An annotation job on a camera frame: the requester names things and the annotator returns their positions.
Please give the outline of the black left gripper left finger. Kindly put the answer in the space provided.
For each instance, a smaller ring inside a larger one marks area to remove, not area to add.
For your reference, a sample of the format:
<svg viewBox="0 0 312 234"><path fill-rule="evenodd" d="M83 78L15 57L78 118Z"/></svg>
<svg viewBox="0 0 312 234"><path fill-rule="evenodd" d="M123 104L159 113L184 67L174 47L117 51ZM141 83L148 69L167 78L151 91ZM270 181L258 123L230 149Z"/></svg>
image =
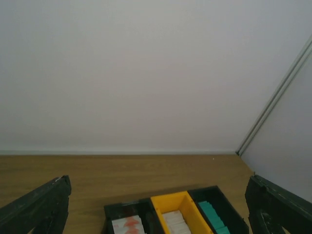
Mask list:
<svg viewBox="0 0 312 234"><path fill-rule="evenodd" d="M61 234L68 217L71 182L56 177L0 209L2 234Z"/></svg>

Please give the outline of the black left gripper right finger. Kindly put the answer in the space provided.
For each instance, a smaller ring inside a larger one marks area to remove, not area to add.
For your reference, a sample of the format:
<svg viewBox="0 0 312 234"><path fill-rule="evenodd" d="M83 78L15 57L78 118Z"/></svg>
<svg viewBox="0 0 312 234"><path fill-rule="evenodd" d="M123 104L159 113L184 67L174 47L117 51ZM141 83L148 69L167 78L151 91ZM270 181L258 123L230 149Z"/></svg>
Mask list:
<svg viewBox="0 0 312 234"><path fill-rule="evenodd" d="M250 177L245 199L254 234L312 232L312 204L259 175Z"/></svg>

